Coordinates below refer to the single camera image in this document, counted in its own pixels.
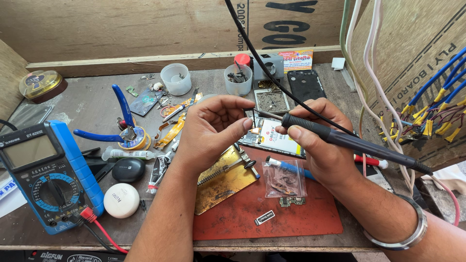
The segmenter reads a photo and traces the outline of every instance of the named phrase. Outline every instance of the red cap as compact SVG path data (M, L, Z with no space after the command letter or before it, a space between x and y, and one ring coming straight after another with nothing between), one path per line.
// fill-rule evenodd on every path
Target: red cap
M237 54L234 57L234 61L238 62L238 64L240 64L240 65L249 66L251 64L251 58L247 54Z
M97 219L97 216L94 215L94 212L90 207L86 207L83 211L81 211L81 216L89 222L94 222Z

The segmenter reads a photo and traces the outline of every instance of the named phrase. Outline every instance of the digital multimeter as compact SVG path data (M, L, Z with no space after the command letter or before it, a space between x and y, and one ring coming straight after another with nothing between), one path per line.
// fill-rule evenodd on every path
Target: digital multimeter
M103 193L65 123L51 120L0 136L0 159L49 234L73 212L103 213Z

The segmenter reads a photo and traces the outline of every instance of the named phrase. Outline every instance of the gray tool holder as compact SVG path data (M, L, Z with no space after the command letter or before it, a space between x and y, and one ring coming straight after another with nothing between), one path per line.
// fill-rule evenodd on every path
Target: gray tool holder
M283 84L283 56L278 54L259 55L269 72ZM258 89L259 81L269 80L267 75L262 71L257 60L253 60L254 65L254 90Z

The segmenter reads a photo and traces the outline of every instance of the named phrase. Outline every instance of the forearm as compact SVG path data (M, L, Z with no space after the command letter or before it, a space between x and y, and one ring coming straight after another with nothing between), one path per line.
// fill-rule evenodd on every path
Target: forearm
M192 261L196 175L168 168L126 261Z
M328 186L361 225L377 240L397 243L410 237L418 225L414 208L404 199L358 176L346 184ZM455 261L466 256L466 232L431 215L427 232L414 247L404 251L383 251L392 261Z

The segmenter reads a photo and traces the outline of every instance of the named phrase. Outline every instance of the black power cable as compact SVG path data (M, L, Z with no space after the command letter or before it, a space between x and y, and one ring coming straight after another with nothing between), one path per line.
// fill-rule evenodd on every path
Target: black power cable
M8 121L5 121L5 120L3 120L3 119L0 119L0 124L6 125L7 127L11 128L11 130L13 130L13 131L18 130L18 129L16 128L16 126L14 126L12 123L10 123L10 122L8 122Z
M295 97L291 92L289 92L288 90L286 90L286 88L284 88L280 82L278 82L275 77L273 77L273 75L268 71L267 67L264 65L264 62L262 61L262 59L260 58L259 54L256 52L256 50L254 49L253 47L253 44L251 43L251 41L249 40L249 37L247 36L246 32L244 31L244 28L243 28L243 25L241 24L240 20L238 19L238 17L236 16L236 12L233 8L233 5L231 3L230 0L225 0L225 3L226 3L226 6L228 7L228 10L230 11L230 14L232 15L232 18L236 24L236 27L238 28L239 32L241 33L241 35L243 36L243 39L244 39L244 42L246 42L246 45L247 47L249 48L249 50L251 51L251 53L253 54L254 56L254 59L257 60L257 63L259 64L260 68L262 68L262 70L264 71L264 73L268 76L268 78L270 78L270 80L278 87L280 88L280 90L283 91L283 93L285 93L287 96L289 96L291 99L295 100L300 106L302 106L303 108L305 108L307 111L311 112L312 114L314 114L315 116L317 116L318 118L322 119L323 121L329 123L330 125L344 131L345 133L348 133L354 137L357 137L357 135L355 135L353 132L349 131L348 129L340 126L339 124L333 122L332 120L324 117L323 115L317 113L316 111L312 110L312 108L308 107L308 105L306 105L305 103L301 102L297 97Z
M83 224L83 226L97 239L97 241L99 241L99 243L108 251L110 251L111 253L113 254L116 254L116 255L125 255L123 254L122 252L118 251L118 250L114 250L112 249L111 247L109 247L107 244L105 244L102 239L95 233L94 230L92 230L92 228L90 228L88 225L86 224Z

